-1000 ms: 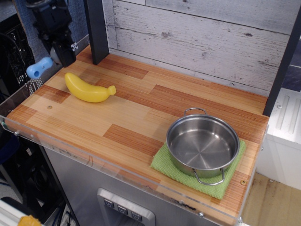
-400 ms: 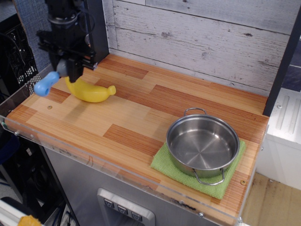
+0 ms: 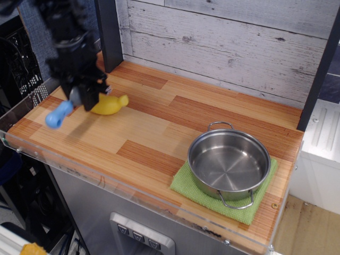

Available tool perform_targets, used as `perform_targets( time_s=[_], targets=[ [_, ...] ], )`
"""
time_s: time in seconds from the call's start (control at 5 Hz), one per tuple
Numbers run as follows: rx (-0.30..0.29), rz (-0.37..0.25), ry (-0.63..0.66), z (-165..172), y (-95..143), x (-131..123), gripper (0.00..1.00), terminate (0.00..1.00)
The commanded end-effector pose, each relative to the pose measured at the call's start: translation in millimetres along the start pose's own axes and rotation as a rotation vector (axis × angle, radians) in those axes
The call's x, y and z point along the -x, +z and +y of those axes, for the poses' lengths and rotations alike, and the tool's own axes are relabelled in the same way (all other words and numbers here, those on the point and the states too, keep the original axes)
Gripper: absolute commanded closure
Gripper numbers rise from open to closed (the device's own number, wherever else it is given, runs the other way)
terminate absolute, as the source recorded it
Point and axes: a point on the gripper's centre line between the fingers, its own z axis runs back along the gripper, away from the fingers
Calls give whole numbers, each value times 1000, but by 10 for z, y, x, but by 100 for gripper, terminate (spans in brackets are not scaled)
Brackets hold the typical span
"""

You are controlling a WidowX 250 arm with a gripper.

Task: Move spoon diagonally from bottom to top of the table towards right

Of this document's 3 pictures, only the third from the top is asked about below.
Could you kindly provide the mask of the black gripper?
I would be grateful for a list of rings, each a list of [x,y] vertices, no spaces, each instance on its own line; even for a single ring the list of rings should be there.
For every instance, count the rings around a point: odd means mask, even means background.
[[[50,74],[59,81],[67,99],[77,101],[77,86],[81,103],[89,112],[99,102],[99,93],[109,94],[107,75],[97,67],[97,52],[93,36],[83,34],[69,41],[54,43],[55,58],[47,59]]]

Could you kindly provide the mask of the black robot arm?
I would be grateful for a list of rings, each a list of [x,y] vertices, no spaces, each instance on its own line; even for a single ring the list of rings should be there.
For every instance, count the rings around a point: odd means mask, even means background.
[[[33,1],[52,36],[56,58],[46,60],[50,75],[59,82],[72,106],[91,111],[99,95],[111,92],[107,76],[97,67],[92,32],[84,25],[86,15],[78,1]]]

